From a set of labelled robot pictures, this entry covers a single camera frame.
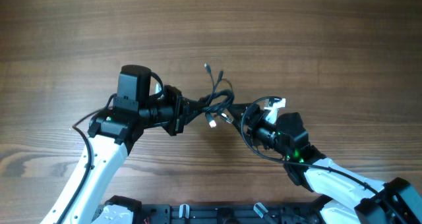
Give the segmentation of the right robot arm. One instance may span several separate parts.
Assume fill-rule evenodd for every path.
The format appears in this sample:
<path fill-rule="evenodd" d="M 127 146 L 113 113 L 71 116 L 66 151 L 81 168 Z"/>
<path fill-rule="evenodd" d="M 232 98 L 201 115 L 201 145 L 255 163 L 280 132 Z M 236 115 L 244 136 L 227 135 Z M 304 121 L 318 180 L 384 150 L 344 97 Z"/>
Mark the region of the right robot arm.
<path fill-rule="evenodd" d="M 316 214 L 323 223 L 420 223 L 421 196 L 407 180 L 390 182 L 358 175 L 337 165 L 309 142 L 298 112 L 278 114 L 278 107 L 233 104 L 233 125 L 246 145 L 274 150 L 297 186 L 321 195 Z"/>

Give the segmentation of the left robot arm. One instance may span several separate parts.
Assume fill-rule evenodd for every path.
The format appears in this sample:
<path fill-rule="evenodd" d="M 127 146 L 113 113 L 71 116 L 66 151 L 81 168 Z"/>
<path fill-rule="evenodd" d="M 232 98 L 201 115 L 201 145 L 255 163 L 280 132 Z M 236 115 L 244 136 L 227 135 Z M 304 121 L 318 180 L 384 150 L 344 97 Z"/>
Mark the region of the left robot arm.
<path fill-rule="evenodd" d="M 148 67 L 122 67 L 117 93 L 90 116 L 88 131 L 82 134 L 85 149 L 43 223 L 90 223 L 111 179 L 144 130 L 160 126 L 175 136 L 202 113 L 203 101 L 186 99 L 173 86 L 150 94 L 150 81 L 157 77 Z"/>

